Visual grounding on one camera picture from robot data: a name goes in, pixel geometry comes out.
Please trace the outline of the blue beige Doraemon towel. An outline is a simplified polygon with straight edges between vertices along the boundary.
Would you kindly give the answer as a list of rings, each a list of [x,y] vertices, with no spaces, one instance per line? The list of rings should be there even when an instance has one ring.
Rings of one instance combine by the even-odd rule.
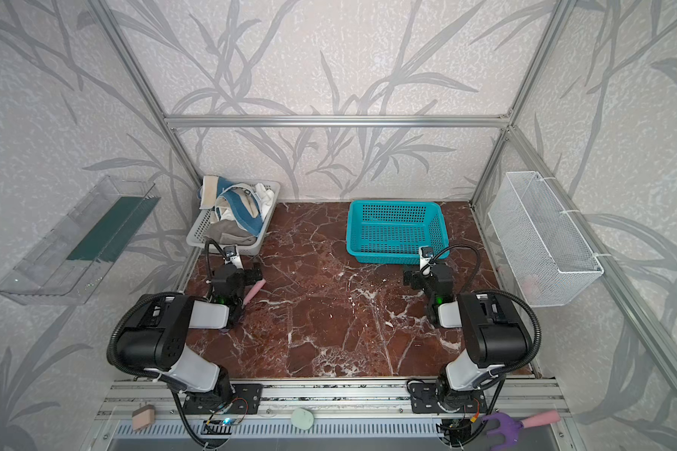
[[[212,224],[233,220],[259,237],[275,206],[276,192],[261,182],[231,182],[218,176],[204,176],[199,199],[199,208],[208,212]]]

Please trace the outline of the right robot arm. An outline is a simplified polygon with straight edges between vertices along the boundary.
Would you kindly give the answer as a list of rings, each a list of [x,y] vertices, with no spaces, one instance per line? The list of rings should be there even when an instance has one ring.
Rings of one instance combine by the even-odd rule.
[[[483,392],[528,365],[539,353],[542,329],[521,298],[498,289],[453,291],[445,264],[402,269],[404,285],[427,298],[428,321],[440,329],[459,329],[464,350],[446,364],[434,383],[434,402],[448,413],[466,405],[481,407]]]

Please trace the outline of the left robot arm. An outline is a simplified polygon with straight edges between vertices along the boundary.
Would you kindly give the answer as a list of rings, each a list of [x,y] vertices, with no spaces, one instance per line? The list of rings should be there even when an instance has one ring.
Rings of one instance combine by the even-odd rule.
[[[163,381],[174,393],[203,398],[216,409],[234,398],[228,371],[186,345],[192,330],[229,330],[244,313],[246,289],[263,280],[261,267],[225,263],[212,270],[208,295],[145,294],[118,321],[106,351],[123,373]]]

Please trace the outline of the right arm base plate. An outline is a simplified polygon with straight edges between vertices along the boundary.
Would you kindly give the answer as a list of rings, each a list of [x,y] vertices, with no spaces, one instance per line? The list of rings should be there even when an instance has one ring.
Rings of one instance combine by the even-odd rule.
[[[481,390],[456,391],[440,389],[435,381],[410,380],[406,383],[412,413],[447,413],[448,415],[479,416],[488,412]]]

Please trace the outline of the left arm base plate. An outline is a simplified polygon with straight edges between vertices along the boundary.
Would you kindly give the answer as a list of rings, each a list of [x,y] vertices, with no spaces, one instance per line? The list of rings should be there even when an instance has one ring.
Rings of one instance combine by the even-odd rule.
[[[182,409],[187,415],[256,415],[261,403],[263,385],[236,383],[225,394],[188,392]]]

